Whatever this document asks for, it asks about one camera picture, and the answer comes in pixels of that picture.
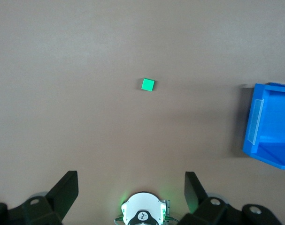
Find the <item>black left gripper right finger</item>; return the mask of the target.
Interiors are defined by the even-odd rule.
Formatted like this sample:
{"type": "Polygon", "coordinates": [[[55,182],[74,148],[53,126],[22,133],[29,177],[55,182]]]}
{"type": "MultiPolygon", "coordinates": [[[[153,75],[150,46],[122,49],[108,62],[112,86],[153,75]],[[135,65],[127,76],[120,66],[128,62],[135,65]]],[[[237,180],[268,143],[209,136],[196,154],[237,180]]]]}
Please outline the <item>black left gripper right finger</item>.
{"type": "Polygon", "coordinates": [[[280,225],[280,220],[266,207],[246,204],[241,210],[218,197],[209,197],[196,173],[185,173],[185,200],[189,213],[179,225],[280,225]]]}

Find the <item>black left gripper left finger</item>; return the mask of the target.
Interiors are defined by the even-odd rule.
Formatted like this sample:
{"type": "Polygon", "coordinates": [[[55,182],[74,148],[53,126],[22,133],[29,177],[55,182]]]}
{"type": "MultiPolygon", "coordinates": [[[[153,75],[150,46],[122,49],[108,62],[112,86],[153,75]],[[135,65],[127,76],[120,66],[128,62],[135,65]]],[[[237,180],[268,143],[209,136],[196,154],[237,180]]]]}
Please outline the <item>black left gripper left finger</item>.
{"type": "Polygon", "coordinates": [[[0,202],[0,225],[61,225],[78,197],[77,171],[68,171],[45,196],[34,196],[8,209],[0,202]]]}

